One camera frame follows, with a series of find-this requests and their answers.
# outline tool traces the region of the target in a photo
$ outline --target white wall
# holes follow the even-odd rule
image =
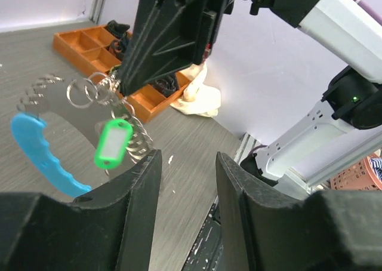
[[[87,19],[93,0],[0,0],[0,31]]]
[[[382,13],[379,0],[366,1]],[[101,22],[116,19],[133,25],[137,5],[138,0],[106,0]],[[221,90],[223,105],[216,120],[222,126],[237,135],[248,131],[269,144],[313,107],[346,65],[269,10],[251,16],[249,8],[249,1],[238,0],[233,14],[224,16],[206,84]],[[355,131],[294,168],[309,177],[376,132]]]

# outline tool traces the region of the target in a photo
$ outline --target wooden organizer box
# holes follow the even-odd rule
[[[105,26],[96,26],[56,33],[53,48],[89,77],[94,72],[107,74],[113,66],[121,63],[109,52],[109,45],[114,39],[115,37],[105,29]],[[161,113],[179,98],[190,84],[190,80],[181,72],[177,72],[176,75],[180,89],[168,98],[151,85],[144,86],[128,97],[128,102],[132,104],[136,116],[142,122],[147,123]],[[102,79],[102,76],[96,76],[92,80],[98,83]]]

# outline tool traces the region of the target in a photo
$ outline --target blue handle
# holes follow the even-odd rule
[[[49,142],[43,134],[46,126],[44,120],[25,113],[17,114],[11,121],[11,131],[17,144],[56,189],[74,198],[89,192],[91,187],[76,181],[50,152]]]

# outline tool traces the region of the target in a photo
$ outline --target green key tag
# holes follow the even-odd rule
[[[95,151],[95,165],[102,169],[118,167],[124,159],[126,147],[132,135],[133,128],[124,119],[113,119],[107,122]]]

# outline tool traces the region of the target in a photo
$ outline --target gray wooden tabletop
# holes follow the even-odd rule
[[[59,201],[72,200],[55,190],[25,157],[12,138],[10,120],[25,89],[40,76],[81,77],[51,43],[56,32],[92,25],[0,34],[0,191],[42,192]],[[61,165],[92,187],[107,182],[105,173],[93,164],[94,148],[85,137],[56,115],[44,119],[45,137]],[[171,107],[146,128],[164,159],[150,271],[179,271],[216,196],[216,153],[233,156],[240,142],[213,119],[184,116]]]

